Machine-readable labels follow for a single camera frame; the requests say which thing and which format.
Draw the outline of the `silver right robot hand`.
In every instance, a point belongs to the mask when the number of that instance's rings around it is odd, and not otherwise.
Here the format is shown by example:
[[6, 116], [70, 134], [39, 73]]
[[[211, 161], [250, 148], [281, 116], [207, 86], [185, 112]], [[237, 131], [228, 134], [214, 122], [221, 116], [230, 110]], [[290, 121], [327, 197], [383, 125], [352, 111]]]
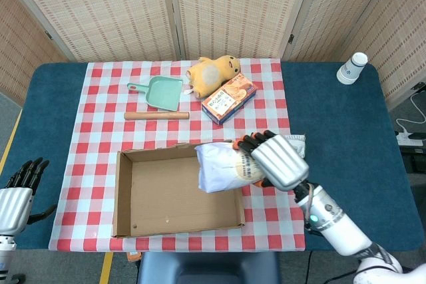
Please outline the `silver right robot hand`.
[[259, 165], [264, 177], [255, 185], [260, 188], [289, 191], [308, 178], [309, 166], [281, 134], [254, 132], [237, 139], [233, 149], [247, 153]]

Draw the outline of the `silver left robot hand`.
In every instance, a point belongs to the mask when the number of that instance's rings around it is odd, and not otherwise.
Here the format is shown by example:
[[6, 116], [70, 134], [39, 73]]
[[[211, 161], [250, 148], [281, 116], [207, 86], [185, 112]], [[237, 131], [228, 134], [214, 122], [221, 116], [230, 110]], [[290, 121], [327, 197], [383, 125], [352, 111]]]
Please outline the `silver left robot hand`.
[[1, 188], [1, 237], [14, 237], [26, 225], [31, 225], [49, 217], [57, 208], [51, 205], [41, 213], [31, 214], [33, 200], [41, 177], [49, 161], [43, 158], [28, 160]]

